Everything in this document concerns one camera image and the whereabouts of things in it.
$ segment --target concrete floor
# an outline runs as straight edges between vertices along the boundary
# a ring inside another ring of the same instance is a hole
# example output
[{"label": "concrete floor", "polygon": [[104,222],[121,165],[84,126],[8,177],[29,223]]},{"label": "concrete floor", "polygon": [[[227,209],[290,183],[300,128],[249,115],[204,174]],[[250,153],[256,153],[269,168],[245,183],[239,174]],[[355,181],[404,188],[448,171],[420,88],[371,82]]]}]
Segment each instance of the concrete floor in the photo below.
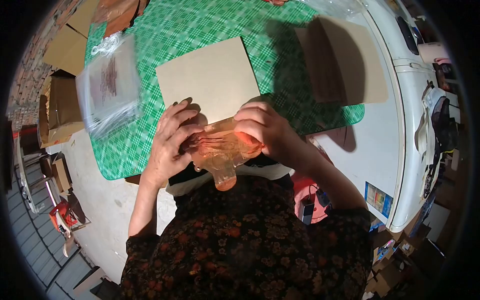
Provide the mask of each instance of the concrete floor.
[{"label": "concrete floor", "polygon": [[[128,223],[138,186],[124,179],[110,181],[102,176],[85,130],[75,133],[69,142],[61,146],[72,178],[73,192],[86,217],[92,222],[75,232],[75,238],[88,257],[111,280],[120,283],[127,260],[125,242]],[[160,190],[157,201],[158,233],[163,232],[173,219],[176,209],[173,196],[166,193],[165,189]]]}]

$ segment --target green plaid tablecloth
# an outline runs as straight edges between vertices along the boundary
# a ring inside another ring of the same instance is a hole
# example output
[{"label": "green plaid tablecloth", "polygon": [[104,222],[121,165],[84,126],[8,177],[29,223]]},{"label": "green plaid tablecloth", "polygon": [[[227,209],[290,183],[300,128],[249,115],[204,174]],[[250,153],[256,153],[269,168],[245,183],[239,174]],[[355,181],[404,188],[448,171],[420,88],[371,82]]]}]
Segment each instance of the green plaid tablecloth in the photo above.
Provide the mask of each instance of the green plaid tablecloth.
[{"label": "green plaid tablecloth", "polygon": [[[276,7],[261,0],[152,0],[127,33],[135,35],[142,79],[143,117],[102,140],[92,139],[98,168],[108,180],[139,174],[150,156],[156,123],[165,106],[155,67],[185,53],[241,36],[261,94],[299,134],[348,126],[363,118],[363,105],[317,104],[311,95],[295,27],[318,12],[289,1]],[[85,63],[100,43],[105,26],[91,29]]]}]

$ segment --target floral shirt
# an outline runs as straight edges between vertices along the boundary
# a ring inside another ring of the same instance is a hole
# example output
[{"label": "floral shirt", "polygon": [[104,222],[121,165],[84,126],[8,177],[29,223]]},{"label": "floral shirt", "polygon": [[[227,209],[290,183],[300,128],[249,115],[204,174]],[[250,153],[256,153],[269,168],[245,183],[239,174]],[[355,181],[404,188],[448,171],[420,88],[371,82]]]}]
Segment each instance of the floral shirt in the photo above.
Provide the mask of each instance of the floral shirt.
[{"label": "floral shirt", "polygon": [[372,266],[366,209],[307,226],[293,191],[250,176],[176,201],[160,236],[128,239],[124,298],[361,299]]}]

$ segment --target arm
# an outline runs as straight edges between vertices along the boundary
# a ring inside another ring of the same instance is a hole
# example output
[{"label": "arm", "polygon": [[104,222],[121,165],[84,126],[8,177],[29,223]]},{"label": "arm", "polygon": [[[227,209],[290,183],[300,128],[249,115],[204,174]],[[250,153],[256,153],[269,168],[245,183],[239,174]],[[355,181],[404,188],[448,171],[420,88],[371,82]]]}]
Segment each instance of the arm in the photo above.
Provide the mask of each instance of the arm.
[{"label": "arm", "polygon": [[193,133],[203,131],[203,127],[181,125],[198,114],[196,110],[186,109],[188,105],[189,100],[183,100],[170,106],[158,121],[150,158],[140,177],[128,226],[129,237],[156,234],[156,198],[160,185],[192,161],[190,154],[179,154],[180,144]]},{"label": "arm", "polygon": [[311,144],[293,131],[288,121],[265,102],[245,104],[235,115],[235,131],[262,142],[263,153],[283,165],[309,176],[328,194],[333,208],[367,208],[355,185],[330,164]]}]

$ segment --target string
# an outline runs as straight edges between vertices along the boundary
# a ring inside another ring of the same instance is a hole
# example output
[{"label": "string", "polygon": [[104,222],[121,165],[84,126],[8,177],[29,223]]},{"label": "string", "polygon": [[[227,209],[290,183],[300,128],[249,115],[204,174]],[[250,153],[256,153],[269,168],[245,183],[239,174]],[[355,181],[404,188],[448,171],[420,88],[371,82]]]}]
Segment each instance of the string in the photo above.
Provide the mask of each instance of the string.
[{"label": "string", "polygon": [[109,37],[103,38],[100,44],[93,46],[92,55],[96,55],[99,52],[102,56],[112,54],[120,45],[121,33],[121,31],[118,31]]}]

